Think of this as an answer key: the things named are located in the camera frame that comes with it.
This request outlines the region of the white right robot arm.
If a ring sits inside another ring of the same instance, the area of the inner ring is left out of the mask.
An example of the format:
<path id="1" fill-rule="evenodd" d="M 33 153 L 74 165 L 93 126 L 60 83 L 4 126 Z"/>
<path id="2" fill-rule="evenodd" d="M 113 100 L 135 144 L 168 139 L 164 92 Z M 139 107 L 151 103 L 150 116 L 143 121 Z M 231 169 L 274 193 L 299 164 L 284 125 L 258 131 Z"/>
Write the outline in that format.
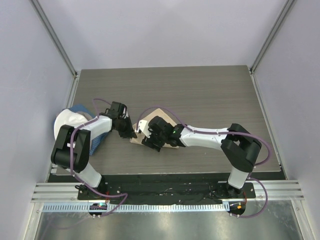
<path id="1" fill-rule="evenodd" d="M 143 134 L 142 144 L 159 152 L 167 144 L 172 147 L 204 147 L 222 151 L 232 165 L 226 184 L 226 193 L 233 198 L 244 191 L 244 184 L 253 171 L 262 144 L 251 137 L 240 124 L 233 123 L 229 128 L 209 129 L 175 126 L 162 117 L 140 120 L 136 132 Z"/>

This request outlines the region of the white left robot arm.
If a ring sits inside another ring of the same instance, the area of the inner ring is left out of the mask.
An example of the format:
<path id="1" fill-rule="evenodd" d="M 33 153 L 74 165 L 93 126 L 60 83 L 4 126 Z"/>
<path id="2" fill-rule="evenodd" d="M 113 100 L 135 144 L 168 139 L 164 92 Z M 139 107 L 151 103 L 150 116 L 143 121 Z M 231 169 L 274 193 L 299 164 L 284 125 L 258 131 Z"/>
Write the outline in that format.
<path id="1" fill-rule="evenodd" d="M 89 186 L 89 194 L 100 200 L 107 192 L 103 176 L 89 163 L 95 140 L 111 131 L 124 139 L 136 138 L 127 106 L 113 101 L 105 113 L 92 119 L 70 109 L 62 110 L 53 125 L 55 143 L 51 162 Z"/>

